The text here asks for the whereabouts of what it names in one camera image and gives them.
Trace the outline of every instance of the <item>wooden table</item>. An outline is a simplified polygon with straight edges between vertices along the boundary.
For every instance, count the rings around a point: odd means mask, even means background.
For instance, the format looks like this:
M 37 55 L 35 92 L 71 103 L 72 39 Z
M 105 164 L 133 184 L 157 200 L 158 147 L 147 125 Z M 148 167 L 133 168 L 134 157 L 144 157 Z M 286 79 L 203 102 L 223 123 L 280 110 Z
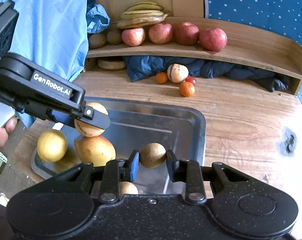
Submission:
M 75 83 L 87 96 L 128 99 L 198 109 L 207 121 L 205 165 L 221 161 L 288 194 L 298 203 L 299 216 L 293 229 L 302 238 L 302 105 L 293 95 L 270 93 L 253 82 L 225 78 L 197 79 L 195 95 L 180 96 L 178 86 L 159 85 L 155 78 L 130 82 L 126 71 L 85 72 Z M 12 156 L 12 166 L 34 182 L 42 178 L 30 167 L 36 142 L 49 122 L 36 121 Z M 283 129 L 296 133 L 298 144 L 292 157 L 277 147 Z

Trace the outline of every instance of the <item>cherry tomato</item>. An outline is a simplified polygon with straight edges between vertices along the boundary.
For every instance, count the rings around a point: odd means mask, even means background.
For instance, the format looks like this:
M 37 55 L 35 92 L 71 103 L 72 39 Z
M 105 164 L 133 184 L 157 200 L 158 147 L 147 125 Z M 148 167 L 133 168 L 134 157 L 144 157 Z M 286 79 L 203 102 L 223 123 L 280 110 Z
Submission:
M 190 82 L 183 82 L 179 87 L 180 94 L 184 97 L 190 97 L 195 93 L 194 85 Z
M 185 80 L 186 82 L 190 82 L 190 83 L 192 83 L 194 86 L 195 86 L 195 84 L 196 84 L 196 80 L 195 80 L 195 78 L 194 77 L 190 77 L 190 76 L 188 76 L 187 78 L 186 78 L 186 80 Z
M 168 80 L 168 75 L 164 72 L 157 73 L 155 79 L 158 83 L 164 84 Z

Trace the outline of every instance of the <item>ripe banana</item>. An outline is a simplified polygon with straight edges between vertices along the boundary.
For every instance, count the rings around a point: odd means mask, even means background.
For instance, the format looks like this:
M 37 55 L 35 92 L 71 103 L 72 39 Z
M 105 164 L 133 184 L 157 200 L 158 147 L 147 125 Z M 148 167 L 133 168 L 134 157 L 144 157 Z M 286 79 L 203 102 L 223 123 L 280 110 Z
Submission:
M 130 11 L 121 13 L 121 19 L 129 19 L 135 17 L 144 17 L 144 16 L 162 16 L 164 12 L 159 10 L 139 10 L 139 11 Z
M 143 2 L 138 2 L 138 3 L 132 4 L 125 11 L 130 12 L 130 11 L 139 11 L 139 10 L 159 10 L 159 11 L 162 11 L 163 6 L 159 5 L 156 2 L 143 1 Z
M 130 29 L 130 28 L 152 25 L 152 24 L 163 22 L 168 15 L 169 12 L 163 14 L 162 16 L 145 16 L 145 17 L 123 19 L 118 21 L 117 27 L 119 29 Z

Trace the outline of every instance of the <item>metal screw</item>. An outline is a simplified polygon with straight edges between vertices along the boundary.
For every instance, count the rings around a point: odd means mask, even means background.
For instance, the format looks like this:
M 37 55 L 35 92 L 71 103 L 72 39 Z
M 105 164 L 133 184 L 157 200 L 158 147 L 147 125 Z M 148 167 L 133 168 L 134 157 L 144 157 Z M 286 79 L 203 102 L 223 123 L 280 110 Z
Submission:
M 191 193 L 189 194 L 189 199 L 192 201 L 201 201 L 204 199 L 204 195 L 201 193 Z
M 156 199 L 149 199 L 148 202 L 150 204 L 156 204 L 157 203 Z
M 106 202 L 113 201 L 113 200 L 116 200 L 116 195 L 113 193 L 103 193 L 101 195 L 101 200 L 106 201 Z

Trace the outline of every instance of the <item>red apple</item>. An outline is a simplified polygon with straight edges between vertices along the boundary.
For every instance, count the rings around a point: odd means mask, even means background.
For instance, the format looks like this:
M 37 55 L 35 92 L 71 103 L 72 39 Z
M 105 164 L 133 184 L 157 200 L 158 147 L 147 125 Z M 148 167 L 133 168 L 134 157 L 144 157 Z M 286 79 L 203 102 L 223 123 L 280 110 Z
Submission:
M 127 29 L 122 32 L 122 40 L 129 46 L 138 46 L 145 40 L 143 28 Z
M 200 32 L 199 41 L 203 48 L 214 52 L 219 52 L 227 44 L 226 33 L 219 28 L 203 30 Z
M 169 42 L 173 36 L 172 25 L 169 23 L 157 23 L 149 29 L 150 40 L 156 44 Z
M 188 22 L 179 23 L 174 30 L 177 43 L 187 46 L 192 46 L 198 42 L 199 33 L 199 28 Z

